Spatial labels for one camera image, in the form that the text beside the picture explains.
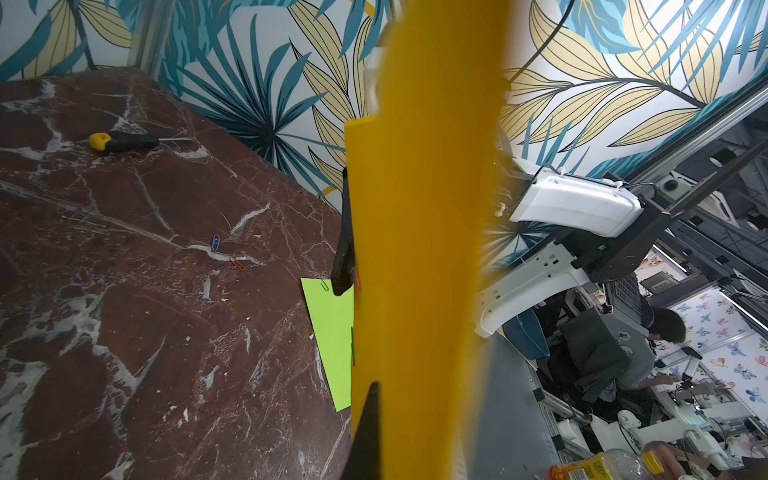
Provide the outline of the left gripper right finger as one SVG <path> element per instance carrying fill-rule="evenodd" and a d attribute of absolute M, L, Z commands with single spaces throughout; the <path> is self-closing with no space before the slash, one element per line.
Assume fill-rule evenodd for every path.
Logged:
<path fill-rule="evenodd" d="M 380 384 L 370 385 L 341 480 L 381 479 Z"/>

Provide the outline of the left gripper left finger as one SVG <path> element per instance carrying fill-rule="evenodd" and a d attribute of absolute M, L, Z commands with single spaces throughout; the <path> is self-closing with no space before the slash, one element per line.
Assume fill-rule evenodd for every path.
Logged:
<path fill-rule="evenodd" d="M 356 266 L 347 168 L 342 170 L 342 180 L 341 230 L 331 272 L 332 291 L 336 296 L 342 296 L 353 286 Z"/>

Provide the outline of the lime green paper sheet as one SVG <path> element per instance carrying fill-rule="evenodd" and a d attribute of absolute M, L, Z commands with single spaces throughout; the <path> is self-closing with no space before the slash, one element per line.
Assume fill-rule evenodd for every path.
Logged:
<path fill-rule="evenodd" d="M 354 292 L 350 288 L 336 296 L 327 279 L 302 278 L 301 286 L 333 404 L 339 412 L 351 405 Z"/>

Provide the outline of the yellow paper sheet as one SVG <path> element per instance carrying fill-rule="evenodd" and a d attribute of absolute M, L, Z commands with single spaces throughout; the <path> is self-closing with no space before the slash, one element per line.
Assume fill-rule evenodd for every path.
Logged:
<path fill-rule="evenodd" d="M 353 438 L 380 384 L 381 479 L 447 479 L 473 403 L 472 309 L 517 1 L 413 1 L 377 111 L 346 125 L 356 253 Z"/>

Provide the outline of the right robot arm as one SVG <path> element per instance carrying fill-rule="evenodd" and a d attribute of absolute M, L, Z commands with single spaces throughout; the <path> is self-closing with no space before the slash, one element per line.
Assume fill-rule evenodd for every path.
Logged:
<path fill-rule="evenodd" d="M 510 263 L 491 262 L 476 297 L 475 332 L 487 338 L 556 294 L 628 276 L 673 220 L 670 211 L 619 181 L 540 167 L 509 221 L 554 230 Z"/>

